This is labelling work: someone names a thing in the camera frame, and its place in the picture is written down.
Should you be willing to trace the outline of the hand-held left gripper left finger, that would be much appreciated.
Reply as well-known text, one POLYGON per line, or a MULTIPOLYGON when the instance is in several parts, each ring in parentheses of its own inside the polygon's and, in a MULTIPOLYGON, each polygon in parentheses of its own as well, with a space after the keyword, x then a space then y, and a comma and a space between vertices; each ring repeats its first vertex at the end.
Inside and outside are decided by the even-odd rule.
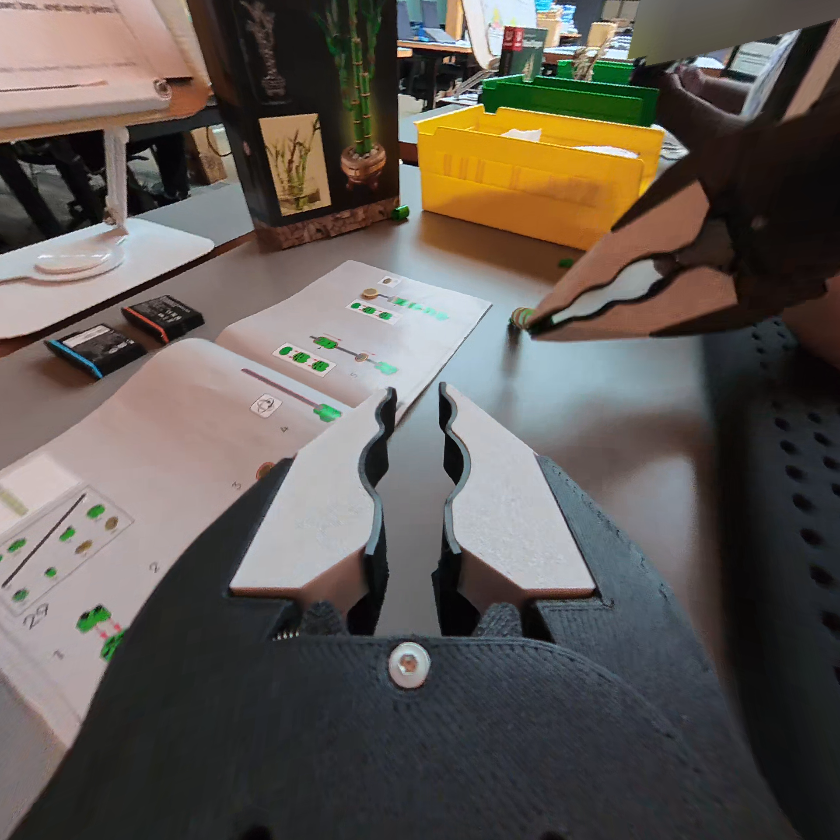
POLYGON ((382 499, 397 393, 382 388, 299 450, 229 589, 278 597, 304 612, 329 602, 352 634, 372 635, 389 570, 382 499))

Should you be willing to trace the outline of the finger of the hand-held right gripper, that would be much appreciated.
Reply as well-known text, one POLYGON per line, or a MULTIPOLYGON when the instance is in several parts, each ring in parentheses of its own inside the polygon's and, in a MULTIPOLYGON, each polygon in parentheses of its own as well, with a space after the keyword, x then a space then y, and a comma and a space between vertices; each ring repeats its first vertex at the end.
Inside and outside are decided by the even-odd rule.
POLYGON ((662 203, 604 234, 529 315, 531 328, 561 328, 597 318, 619 305, 641 303, 663 283, 655 261, 692 244, 710 199, 697 179, 662 203))
POLYGON ((629 266, 604 286, 553 305, 533 321, 532 336, 566 343, 648 339, 737 301, 730 276, 707 266, 667 276, 654 266, 629 266))

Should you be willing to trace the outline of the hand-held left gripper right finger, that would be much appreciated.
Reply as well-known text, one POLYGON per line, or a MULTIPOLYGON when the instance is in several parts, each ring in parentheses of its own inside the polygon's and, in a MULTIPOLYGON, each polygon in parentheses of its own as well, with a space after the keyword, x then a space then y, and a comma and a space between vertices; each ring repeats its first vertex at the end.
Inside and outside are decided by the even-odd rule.
POLYGON ((444 504, 434 594, 440 631, 469 636, 491 607, 578 601, 595 579, 534 450, 453 385, 438 387, 444 504))

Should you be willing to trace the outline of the black toy set box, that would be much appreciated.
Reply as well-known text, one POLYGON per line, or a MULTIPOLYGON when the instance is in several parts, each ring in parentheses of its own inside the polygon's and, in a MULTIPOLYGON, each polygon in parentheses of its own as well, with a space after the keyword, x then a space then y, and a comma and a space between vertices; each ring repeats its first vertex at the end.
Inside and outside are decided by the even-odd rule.
POLYGON ((260 244, 396 221, 396 2, 188 6, 260 244))

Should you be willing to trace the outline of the white paper bag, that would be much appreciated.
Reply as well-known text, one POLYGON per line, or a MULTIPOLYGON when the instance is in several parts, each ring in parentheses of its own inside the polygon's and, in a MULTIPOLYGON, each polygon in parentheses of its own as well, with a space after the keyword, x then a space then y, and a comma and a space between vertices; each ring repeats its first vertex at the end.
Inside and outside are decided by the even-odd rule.
MULTIPOLYGON (((539 144, 543 141, 554 145, 563 145, 560 142, 553 142, 548 136, 543 137, 543 132, 540 129, 510 129, 500 135, 501 138, 522 140, 539 144)), ((565 145, 566 148, 574 151, 591 152, 595 154, 611 155, 619 158, 635 160, 639 158, 639 153, 633 150, 616 147, 609 144, 588 144, 588 145, 565 145)))

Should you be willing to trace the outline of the shallow yellow storage bin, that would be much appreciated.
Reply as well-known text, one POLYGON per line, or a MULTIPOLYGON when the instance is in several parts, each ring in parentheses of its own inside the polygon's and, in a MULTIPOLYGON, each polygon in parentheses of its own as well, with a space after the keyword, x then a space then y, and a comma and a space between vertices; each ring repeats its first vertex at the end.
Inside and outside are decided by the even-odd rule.
POLYGON ((482 106, 416 125, 423 209, 578 250, 591 248, 654 181, 665 132, 482 106), (541 130, 553 142, 501 138, 541 130), (609 144, 635 160, 565 145, 609 144))

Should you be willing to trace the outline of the green storage bin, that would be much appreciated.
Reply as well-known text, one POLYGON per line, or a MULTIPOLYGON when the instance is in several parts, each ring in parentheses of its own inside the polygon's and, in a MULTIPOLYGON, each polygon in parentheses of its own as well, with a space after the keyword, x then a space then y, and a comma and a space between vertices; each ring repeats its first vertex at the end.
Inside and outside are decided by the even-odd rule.
POLYGON ((632 84, 535 77, 493 77, 482 83, 480 99, 488 113, 500 108, 558 114, 566 117, 648 128, 656 118, 659 92, 632 84))
POLYGON ((570 59, 559 60, 555 67, 556 76, 563 79, 592 81, 613 85, 627 85, 634 72, 631 62, 621 60, 597 60, 588 77, 579 77, 570 59))

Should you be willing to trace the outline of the white instruction booklet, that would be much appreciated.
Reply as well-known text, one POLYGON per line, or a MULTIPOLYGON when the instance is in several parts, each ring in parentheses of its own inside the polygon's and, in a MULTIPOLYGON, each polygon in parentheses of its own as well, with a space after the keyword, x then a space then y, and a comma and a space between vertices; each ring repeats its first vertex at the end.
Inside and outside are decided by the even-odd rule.
POLYGON ((63 749, 159 579, 259 478, 395 389, 397 421, 488 301, 348 260, 212 342, 154 353, 2 471, 2 671, 63 749))

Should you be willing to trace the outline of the tan toy plant model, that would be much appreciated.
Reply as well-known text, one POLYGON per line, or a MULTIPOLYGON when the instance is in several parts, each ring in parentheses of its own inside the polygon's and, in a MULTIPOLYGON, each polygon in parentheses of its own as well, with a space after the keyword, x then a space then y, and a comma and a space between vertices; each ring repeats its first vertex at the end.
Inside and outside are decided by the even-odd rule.
POLYGON ((597 47, 582 46, 575 50, 571 58, 572 78, 576 81, 592 81, 597 63, 604 57, 609 47, 609 40, 597 47))

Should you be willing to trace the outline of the small dark toy box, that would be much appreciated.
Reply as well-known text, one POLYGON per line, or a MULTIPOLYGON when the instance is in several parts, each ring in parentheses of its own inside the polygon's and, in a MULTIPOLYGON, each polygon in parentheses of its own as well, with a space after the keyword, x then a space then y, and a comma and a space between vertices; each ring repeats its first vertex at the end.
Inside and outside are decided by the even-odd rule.
POLYGON ((504 28, 498 68, 499 77, 521 77, 531 83, 540 75, 543 49, 549 31, 507 25, 504 28))

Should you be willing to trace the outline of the orange-edged black battery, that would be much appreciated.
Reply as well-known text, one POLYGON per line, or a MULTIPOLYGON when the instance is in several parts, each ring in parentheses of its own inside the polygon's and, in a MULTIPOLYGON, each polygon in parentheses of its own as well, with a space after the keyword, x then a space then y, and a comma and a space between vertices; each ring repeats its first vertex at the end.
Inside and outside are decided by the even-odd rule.
POLYGON ((128 323, 160 344, 180 339, 205 323, 202 313, 171 296, 155 297, 121 308, 128 323))

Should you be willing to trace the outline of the white background document stand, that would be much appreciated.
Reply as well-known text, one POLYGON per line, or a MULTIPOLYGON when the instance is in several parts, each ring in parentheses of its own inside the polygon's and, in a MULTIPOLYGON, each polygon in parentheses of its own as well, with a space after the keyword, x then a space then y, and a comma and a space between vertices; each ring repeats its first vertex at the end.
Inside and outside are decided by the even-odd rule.
POLYGON ((536 28, 534 1, 462 1, 473 56, 483 70, 498 68, 505 27, 536 28))

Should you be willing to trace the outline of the blue-edged black battery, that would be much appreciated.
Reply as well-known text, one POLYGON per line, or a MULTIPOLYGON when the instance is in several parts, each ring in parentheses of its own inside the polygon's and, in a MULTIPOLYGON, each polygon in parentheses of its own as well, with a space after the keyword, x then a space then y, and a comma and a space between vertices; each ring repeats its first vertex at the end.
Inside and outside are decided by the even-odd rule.
POLYGON ((147 354, 141 343, 103 323, 43 344, 57 358, 98 381, 147 354))

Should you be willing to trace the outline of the printed instruction sheet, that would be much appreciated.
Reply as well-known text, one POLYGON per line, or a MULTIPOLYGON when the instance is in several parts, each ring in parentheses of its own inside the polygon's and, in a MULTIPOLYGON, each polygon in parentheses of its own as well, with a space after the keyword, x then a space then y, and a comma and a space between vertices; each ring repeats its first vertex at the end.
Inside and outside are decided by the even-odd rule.
POLYGON ((155 2, 1 2, 2 92, 193 76, 155 2))

